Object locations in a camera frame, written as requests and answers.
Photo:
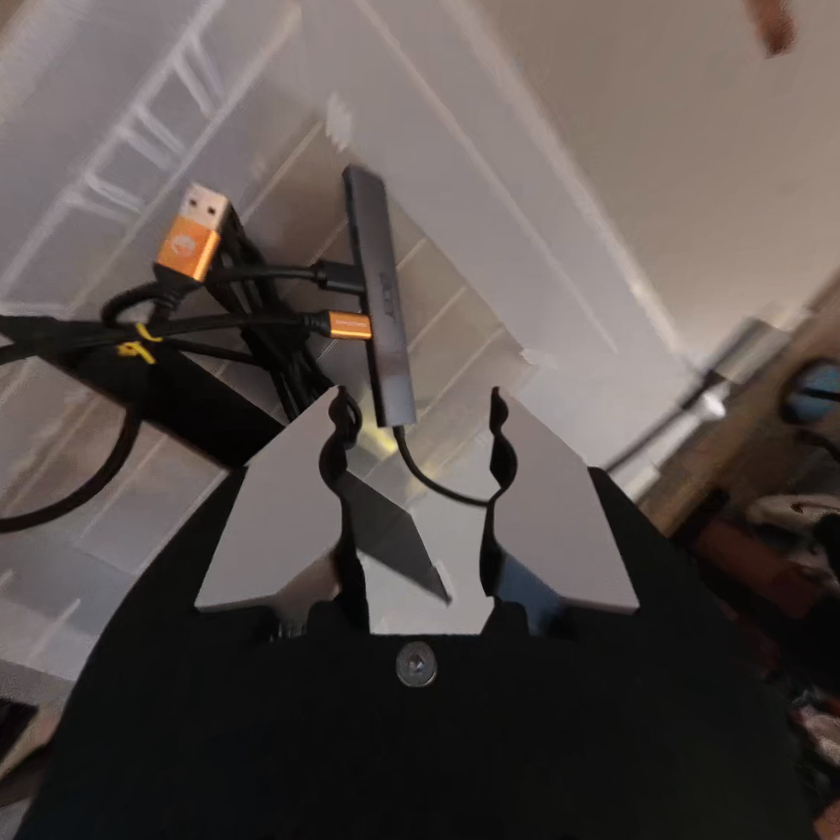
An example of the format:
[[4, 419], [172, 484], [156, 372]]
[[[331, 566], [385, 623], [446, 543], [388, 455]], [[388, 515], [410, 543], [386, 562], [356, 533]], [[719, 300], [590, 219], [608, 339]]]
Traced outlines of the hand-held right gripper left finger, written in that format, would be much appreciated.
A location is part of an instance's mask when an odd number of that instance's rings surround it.
[[369, 632], [347, 458], [360, 429], [356, 401], [335, 386], [248, 462], [195, 600], [200, 612], [264, 606], [302, 629], [316, 603], [337, 597], [346, 621]]

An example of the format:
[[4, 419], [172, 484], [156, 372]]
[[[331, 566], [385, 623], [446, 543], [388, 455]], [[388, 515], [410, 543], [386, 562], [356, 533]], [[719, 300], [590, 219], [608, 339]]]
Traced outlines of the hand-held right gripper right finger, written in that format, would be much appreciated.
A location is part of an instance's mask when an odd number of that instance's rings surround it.
[[480, 582], [501, 595], [506, 562], [572, 606], [632, 614], [639, 599], [588, 466], [501, 388], [490, 396], [489, 499]]

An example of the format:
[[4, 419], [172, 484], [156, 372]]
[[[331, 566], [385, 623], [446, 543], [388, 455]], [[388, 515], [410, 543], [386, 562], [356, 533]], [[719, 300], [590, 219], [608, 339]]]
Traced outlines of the yellow twist tie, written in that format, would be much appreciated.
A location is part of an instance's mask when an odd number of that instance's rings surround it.
[[165, 339], [153, 334], [143, 322], [136, 322], [133, 326], [136, 338], [118, 344], [115, 348], [117, 355], [124, 359], [141, 360], [147, 365], [157, 364], [153, 347], [162, 344]]

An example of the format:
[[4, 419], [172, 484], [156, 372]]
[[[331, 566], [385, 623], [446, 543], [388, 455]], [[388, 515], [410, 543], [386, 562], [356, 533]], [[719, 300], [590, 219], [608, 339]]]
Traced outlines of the grey usb hub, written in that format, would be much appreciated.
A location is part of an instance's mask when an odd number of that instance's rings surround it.
[[371, 322], [367, 361], [379, 427], [417, 420], [392, 226], [383, 180], [357, 164], [342, 173], [353, 262], [364, 280], [363, 310]]

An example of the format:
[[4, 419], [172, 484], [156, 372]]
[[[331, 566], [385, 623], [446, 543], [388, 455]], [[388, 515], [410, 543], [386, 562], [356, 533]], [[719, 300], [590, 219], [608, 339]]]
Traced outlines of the braided cable orange plugs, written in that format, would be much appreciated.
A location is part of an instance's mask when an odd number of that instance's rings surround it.
[[[163, 238], [150, 282], [110, 299], [95, 322], [3, 314], [2, 338], [8, 344], [2, 347], [2, 368], [40, 359], [74, 376], [72, 353], [116, 347], [136, 338], [133, 325], [143, 322], [164, 338], [153, 350], [176, 341], [189, 360], [197, 355], [268, 373], [281, 403], [297, 417], [331, 386], [306, 347], [309, 337], [371, 339], [363, 294], [361, 270], [352, 264], [325, 259], [310, 266], [267, 263], [231, 202], [192, 185]], [[3, 516], [2, 534], [63, 518], [113, 483], [142, 426], [150, 424], [121, 407], [118, 436], [97, 471], [63, 498]]]

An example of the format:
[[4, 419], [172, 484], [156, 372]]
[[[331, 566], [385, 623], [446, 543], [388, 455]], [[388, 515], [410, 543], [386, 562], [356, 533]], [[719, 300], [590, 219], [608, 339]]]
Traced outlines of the clear plastic bin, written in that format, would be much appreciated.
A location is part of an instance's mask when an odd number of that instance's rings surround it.
[[[649, 285], [465, 2], [23, 2], [2, 24], [2, 314], [96, 318], [139, 285], [190, 182], [266, 257], [346, 251], [341, 171], [382, 175], [433, 476], [487, 491], [490, 389], [600, 465], [681, 390]], [[2, 516], [76, 489], [120, 410], [41, 360], [2, 372]], [[351, 464], [407, 505], [453, 602], [363, 560], [374, 631], [489, 612], [478, 517], [364, 430]], [[75, 680], [119, 598], [221, 480], [146, 427], [96, 500], [2, 537], [2, 662]]]

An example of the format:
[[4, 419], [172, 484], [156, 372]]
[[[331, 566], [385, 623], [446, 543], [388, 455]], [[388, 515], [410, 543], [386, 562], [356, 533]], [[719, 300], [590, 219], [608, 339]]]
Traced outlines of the black bin divider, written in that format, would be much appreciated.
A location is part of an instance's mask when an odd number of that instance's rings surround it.
[[[289, 425], [259, 409], [189, 360], [171, 341], [153, 350], [157, 364], [124, 359], [116, 346], [70, 355], [71, 373], [180, 443], [232, 472], [241, 472]], [[431, 595], [450, 602], [411, 515], [351, 472], [357, 550]]]

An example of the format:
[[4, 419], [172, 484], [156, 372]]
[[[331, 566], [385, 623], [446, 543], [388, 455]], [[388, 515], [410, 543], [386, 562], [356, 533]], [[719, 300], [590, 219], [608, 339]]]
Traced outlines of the brown wooden box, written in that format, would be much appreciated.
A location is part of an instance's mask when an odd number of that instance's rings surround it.
[[691, 541], [701, 560], [748, 592], [772, 604], [784, 616], [799, 619], [835, 591], [809, 576], [798, 563], [726, 520], [714, 519]]

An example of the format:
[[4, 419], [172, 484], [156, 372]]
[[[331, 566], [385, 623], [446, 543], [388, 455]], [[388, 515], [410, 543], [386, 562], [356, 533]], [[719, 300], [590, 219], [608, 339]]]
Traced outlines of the white sneaker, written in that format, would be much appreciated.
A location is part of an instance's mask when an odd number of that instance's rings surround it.
[[827, 494], [797, 494], [762, 497], [754, 501], [745, 513], [745, 518], [754, 525], [773, 527], [806, 536], [803, 557], [820, 557], [826, 563], [825, 550], [817, 547], [812, 536], [816, 524], [825, 516], [839, 513], [839, 498]]

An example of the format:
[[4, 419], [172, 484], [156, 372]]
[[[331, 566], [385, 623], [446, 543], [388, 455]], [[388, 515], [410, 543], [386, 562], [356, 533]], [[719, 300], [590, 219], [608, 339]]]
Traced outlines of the wooden post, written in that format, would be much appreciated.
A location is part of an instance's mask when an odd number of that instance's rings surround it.
[[791, 1], [742, 1], [767, 58], [782, 56], [795, 46], [798, 27]]

